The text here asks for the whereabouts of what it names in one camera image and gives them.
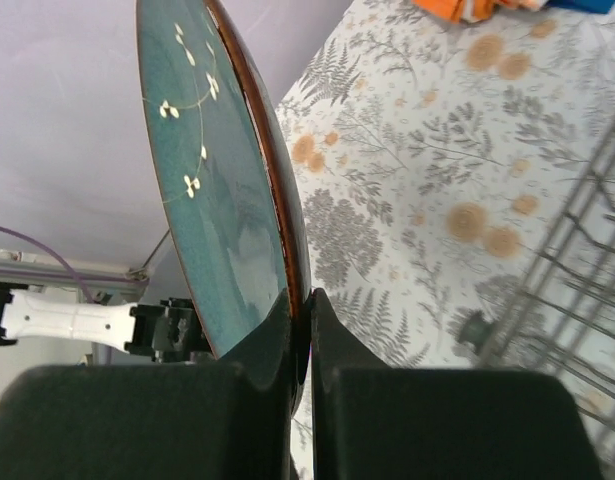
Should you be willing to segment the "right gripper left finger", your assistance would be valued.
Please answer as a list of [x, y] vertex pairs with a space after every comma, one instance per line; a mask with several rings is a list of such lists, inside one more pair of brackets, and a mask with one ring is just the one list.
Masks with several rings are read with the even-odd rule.
[[0, 479], [289, 479], [292, 354], [280, 295], [215, 361], [28, 370], [0, 399]]

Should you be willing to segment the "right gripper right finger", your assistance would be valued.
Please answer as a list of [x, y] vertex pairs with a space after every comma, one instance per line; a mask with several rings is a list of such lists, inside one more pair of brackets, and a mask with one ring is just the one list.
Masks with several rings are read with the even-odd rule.
[[387, 365], [312, 295], [318, 479], [598, 479], [572, 395], [510, 369]]

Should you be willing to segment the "dark teal plate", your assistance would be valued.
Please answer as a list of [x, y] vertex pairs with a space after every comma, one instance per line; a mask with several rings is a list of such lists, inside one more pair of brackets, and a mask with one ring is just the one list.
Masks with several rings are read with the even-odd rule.
[[219, 1], [140, 1], [146, 130], [187, 309], [222, 357], [279, 298], [311, 291], [291, 160], [258, 69]]

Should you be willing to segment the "grey wire dish rack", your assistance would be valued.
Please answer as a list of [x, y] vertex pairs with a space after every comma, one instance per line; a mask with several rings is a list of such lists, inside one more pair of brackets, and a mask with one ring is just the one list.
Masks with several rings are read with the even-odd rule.
[[615, 449], [615, 117], [525, 273], [478, 285], [456, 342], [473, 365], [558, 377]]

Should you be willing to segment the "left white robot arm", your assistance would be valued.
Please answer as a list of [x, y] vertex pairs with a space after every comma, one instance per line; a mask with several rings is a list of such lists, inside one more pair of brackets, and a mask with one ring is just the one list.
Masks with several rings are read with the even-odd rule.
[[212, 354], [191, 301], [170, 298], [156, 305], [65, 303], [23, 284], [0, 283], [0, 346], [26, 337], [87, 341], [178, 363]]

